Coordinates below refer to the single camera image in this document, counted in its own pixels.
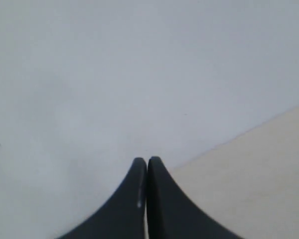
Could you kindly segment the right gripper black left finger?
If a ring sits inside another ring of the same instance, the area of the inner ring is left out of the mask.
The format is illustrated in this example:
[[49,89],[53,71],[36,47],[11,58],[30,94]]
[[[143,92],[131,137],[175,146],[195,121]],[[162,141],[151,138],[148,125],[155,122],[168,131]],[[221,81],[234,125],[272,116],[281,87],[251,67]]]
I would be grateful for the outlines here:
[[113,195],[62,239],[143,239],[147,164],[135,158]]

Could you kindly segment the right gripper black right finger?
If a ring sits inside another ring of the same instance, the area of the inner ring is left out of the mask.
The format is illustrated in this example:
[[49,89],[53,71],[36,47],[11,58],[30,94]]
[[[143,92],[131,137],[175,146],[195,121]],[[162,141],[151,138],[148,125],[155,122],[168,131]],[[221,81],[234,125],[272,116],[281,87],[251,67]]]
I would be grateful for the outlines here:
[[148,163],[147,222],[150,239],[239,238],[200,210],[157,156]]

